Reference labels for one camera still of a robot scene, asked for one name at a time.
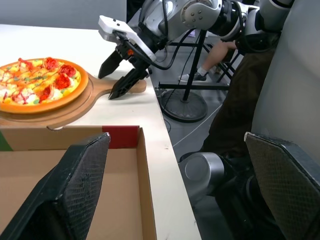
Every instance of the pizza box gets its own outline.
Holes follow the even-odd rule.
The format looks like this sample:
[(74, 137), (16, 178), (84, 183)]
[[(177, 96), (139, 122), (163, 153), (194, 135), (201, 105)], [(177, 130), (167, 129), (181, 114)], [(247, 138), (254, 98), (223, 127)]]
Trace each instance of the pizza box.
[(156, 240), (145, 138), (138, 126), (0, 127), (0, 234), (66, 149), (109, 133), (100, 197), (87, 240)]

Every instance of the person's leg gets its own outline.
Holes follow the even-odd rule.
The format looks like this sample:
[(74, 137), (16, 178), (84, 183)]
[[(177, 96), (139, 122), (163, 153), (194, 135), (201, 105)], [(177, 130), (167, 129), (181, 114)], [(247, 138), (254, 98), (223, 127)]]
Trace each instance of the person's leg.
[(223, 42), (220, 41), (216, 45), (213, 46), (209, 55), (206, 57), (204, 63), (202, 64), (201, 68), (205, 71), (204, 74), (210, 71), (218, 63), (222, 62), (225, 58), (229, 50), (237, 49), (236, 44), (233, 41)]
[(236, 69), (221, 109), (201, 152), (238, 158), (248, 154), (244, 135), (251, 130), (256, 104), (274, 51), (246, 54)]
[[(233, 41), (219, 41), (215, 44), (210, 50), (202, 66), (195, 73), (193, 81), (205, 81), (210, 69), (220, 63), (225, 58), (229, 50), (235, 49), (237, 49), (237, 46)], [(185, 82), (188, 81), (188, 79), (189, 74), (185, 74), (182, 76), (181, 81)]]

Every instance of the orange plate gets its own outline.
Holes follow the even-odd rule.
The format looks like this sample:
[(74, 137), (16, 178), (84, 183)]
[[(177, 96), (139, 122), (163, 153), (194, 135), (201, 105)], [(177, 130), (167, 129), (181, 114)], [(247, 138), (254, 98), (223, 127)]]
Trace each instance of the orange plate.
[[(32, 61), (32, 60), (36, 60), (36, 59), (42, 59), (42, 58), (28, 59), (27, 61)], [(82, 67), (80, 67), (79, 65), (77, 65), (73, 62), (58, 59), (58, 58), (55, 58), (55, 59), (59, 62), (73, 66), (75, 69), (77, 69), (80, 72), (81, 81), (80, 81), (78, 87), (73, 92), (71, 92), (69, 95), (67, 95), (63, 98), (60, 98), (56, 101), (38, 104), (38, 105), (28, 106), (28, 105), (10, 105), (10, 104), (0, 103), (0, 111), (6, 112), (6, 113), (12, 113), (12, 114), (42, 113), (42, 112), (47, 112), (47, 111), (50, 111), (53, 109), (61, 108), (64, 105), (67, 105), (71, 101), (75, 100), (77, 97), (79, 97), (79, 95), (82, 94), (82, 92), (86, 89), (87, 84), (88, 84), (87, 72)], [(1, 68), (9, 67), (9, 66), (16, 64), (16, 63), (17, 62), (10, 63), (5, 66), (2, 66)]]

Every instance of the pizza topping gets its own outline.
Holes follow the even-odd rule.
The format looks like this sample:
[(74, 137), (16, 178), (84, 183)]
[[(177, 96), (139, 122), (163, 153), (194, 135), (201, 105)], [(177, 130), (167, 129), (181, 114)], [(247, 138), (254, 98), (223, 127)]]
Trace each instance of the pizza topping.
[(42, 92), (42, 95), (40, 96), (39, 98), (39, 103), (41, 103), (42, 101), (46, 100), (47, 98), (49, 98), (49, 96), (51, 95), (51, 87), (50, 86), (47, 86), (43, 92)]
[(2, 101), (4, 101), (9, 94), (11, 94), (9, 89), (0, 86), (0, 99), (2, 99)]
[(37, 95), (30, 88), (24, 88), (18, 94), (12, 96), (12, 100), (17, 104), (29, 104), (36, 100)]
[(0, 68), (0, 105), (38, 105), (61, 99), (79, 85), (81, 74), (54, 58), (23, 60)]
[(76, 69), (75, 69), (73, 66), (64, 64), (64, 65), (60, 68), (60, 73), (66, 74), (68, 77), (72, 77), (73, 75), (76, 74)]
[(55, 69), (59, 66), (59, 62), (52, 57), (47, 57), (44, 60), (44, 66), (46, 69), (52, 70), (52, 69)]
[(71, 84), (70, 79), (65, 73), (60, 74), (54, 81), (54, 86), (59, 90), (68, 88), (70, 84)]
[(18, 59), (18, 61), (20, 62), (20, 66), (21, 66), (21, 63), (24, 63), (29, 70), (34, 68), (31, 62), (23, 60), (21, 57)]
[(9, 72), (4, 72), (2, 75), (0, 75), (0, 82), (7, 82), (11, 78), (12, 75)]

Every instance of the wooden pizza board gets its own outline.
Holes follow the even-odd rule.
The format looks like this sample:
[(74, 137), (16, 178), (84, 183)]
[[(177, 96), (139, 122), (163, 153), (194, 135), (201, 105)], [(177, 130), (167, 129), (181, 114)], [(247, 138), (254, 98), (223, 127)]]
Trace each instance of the wooden pizza board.
[[(85, 115), (102, 95), (109, 94), (117, 80), (98, 79), (88, 74), (89, 80), (81, 95), (68, 105), (48, 112), (35, 114), (15, 114), (0, 111), (0, 126), (6, 127), (47, 127), (56, 129), (74, 122)], [(138, 81), (129, 93), (143, 93), (146, 90), (145, 80)]]

